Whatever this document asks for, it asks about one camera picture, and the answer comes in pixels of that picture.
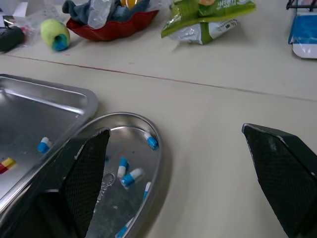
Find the blue and white capsule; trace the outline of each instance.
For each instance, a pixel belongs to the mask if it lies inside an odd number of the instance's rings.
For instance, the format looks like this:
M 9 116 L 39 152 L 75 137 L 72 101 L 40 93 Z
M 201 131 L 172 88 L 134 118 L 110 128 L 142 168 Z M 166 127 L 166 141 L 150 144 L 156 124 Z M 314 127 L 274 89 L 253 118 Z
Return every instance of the blue and white capsule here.
M 45 154 L 50 149 L 51 146 L 52 146 L 52 143 L 50 142 L 50 140 L 47 137 L 43 137 L 37 149 L 42 154 Z
M 131 218 L 130 221 L 128 221 L 127 224 L 125 224 L 125 226 L 115 235 L 115 238 L 121 238 L 123 237 L 124 233 L 127 231 L 129 225 L 131 224 L 133 218 Z
M 147 185 L 145 185 L 145 190 L 143 193 L 143 200 L 146 199 L 148 192 L 149 192 L 149 189 L 150 189 L 150 186 L 151 186 L 151 182 L 147 182 Z
M 158 142 L 151 136 L 148 132 L 144 133 L 144 137 L 148 142 L 148 145 L 151 147 L 152 150 L 156 150 L 158 148 Z
M 121 155 L 117 177 L 122 178 L 123 176 L 125 176 L 128 169 L 129 169 L 129 163 L 128 163 L 127 159 L 125 158 L 125 156 Z
M 131 185 L 135 184 L 137 181 L 139 181 L 143 176 L 144 176 L 143 169 L 137 168 L 131 171 L 131 173 L 125 175 L 122 178 L 121 183 L 125 188 L 128 188 Z

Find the green snack bag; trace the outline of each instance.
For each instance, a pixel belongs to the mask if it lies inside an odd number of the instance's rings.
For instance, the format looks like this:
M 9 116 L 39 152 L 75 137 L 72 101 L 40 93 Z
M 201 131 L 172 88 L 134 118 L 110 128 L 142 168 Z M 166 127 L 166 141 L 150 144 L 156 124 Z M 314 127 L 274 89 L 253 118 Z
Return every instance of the green snack bag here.
M 255 7 L 252 0 L 199 0 L 199 16 L 236 17 Z
M 176 0 L 171 8 L 171 16 L 161 32 L 161 37 L 197 23 L 229 20 L 247 14 L 255 8 L 256 5 L 252 0 Z M 213 15 L 202 15 L 207 12 Z
M 181 42 L 204 45 L 234 28 L 237 24 L 238 21 L 236 19 L 230 19 L 222 22 L 198 23 L 175 31 L 168 37 Z

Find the yellow-green ball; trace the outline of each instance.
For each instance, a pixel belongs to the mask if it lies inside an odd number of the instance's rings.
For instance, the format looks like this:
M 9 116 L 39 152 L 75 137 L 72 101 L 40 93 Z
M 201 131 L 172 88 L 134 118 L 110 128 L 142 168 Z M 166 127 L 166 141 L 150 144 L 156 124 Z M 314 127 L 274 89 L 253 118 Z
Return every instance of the yellow-green ball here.
M 55 19 L 46 19 L 41 23 L 41 37 L 55 51 L 65 50 L 70 44 L 69 30 Z

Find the white table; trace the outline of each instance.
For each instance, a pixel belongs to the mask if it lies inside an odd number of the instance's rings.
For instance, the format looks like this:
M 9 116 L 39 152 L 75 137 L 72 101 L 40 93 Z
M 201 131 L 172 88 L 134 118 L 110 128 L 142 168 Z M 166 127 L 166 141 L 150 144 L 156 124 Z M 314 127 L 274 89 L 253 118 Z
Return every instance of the white table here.
M 258 184 L 241 127 L 278 128 L 316 151 L 316 102 L 9 56 L 0 61 L 1 73 L 92 90 L 96 116 L 128 111 L 158 126 L 171 160 L 138 237 L 287 237 Z
M 256 2 L 258 9 L 242 17 L 240 26 L 205 46 L 161 39 L 166 17 L 159 16 L 125 39 L 95 43 L 72 34 L 73 46 L 63 53 L 39 41 L 8 55 L 317 100 L 316 61 L 298 58 L 287 44 L 292 23 L 287 0 Z

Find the black object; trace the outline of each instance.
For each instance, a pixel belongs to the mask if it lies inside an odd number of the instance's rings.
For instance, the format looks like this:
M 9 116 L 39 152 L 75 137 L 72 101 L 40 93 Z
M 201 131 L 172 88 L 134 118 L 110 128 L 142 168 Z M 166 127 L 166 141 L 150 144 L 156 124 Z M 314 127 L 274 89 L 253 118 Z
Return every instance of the black object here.
M 0 224 L 1 238 L 84 238 L 101 188 L 110 133 L 80 134 L 32 181 Z
M 309 8 L 309 11 L 313 11 L 314 8 L 317 8 L 316 5 L 317 0 L 312 0 L 312 3 L 310 5 L 298 5 L 298 0 L 289 0 L 286 9 L 290 8 Z
M 317 237 L 317 156 L 298 137 L 242 127 L 259 184 L 289 238 Z
M 24 40 L 24 33 L 17 27 L 0 28 L 0 52 L 7 52 L 13 49 Z

